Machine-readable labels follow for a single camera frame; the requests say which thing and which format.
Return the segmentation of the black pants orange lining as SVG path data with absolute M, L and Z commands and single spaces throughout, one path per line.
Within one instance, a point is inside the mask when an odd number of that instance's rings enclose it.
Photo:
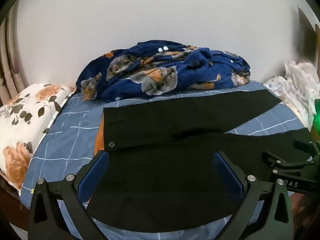
M 136 232 L 196 228 L 235 212 L 243 190 L 214 165 L 222 151 L 247 175 L 270 181 L 263 152 L 305 161 L 308 129 L 238 135 L 236 127 L 278 105 L 268 90 L 187 97 L 104 109 L 109 166 L 87 207 L 109 226 Z

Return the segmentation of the white dotted quilt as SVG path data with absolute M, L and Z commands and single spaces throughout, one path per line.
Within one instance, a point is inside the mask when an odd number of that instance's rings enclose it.
M 311 130 L 316 114 L 315 100 L 319 99 L 319 78 L 313 64 L 287 61 L 285 75 L 274 76 L 264 86 L 276 94 Z

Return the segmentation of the white floral pillow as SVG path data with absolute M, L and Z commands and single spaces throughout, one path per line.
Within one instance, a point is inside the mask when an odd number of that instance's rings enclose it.
M 32 156 L 76 88 L 35 83 L 1 107 L 1 176 L 22 189 Z

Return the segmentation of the beige curtain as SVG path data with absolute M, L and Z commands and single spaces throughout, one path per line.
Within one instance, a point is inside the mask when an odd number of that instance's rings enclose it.
M 1 105 L 25 89 L 16 47 L 17 9 L 18 1 L 1 23 Z

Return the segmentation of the blue floral blanket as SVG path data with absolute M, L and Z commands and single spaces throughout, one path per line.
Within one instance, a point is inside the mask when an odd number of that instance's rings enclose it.
M 233 88 L 248 84 L 250 75 L 246 60 L 228 51 L 150 40 L 91 61 L 75 84 L 83 100 L 111 102 Z

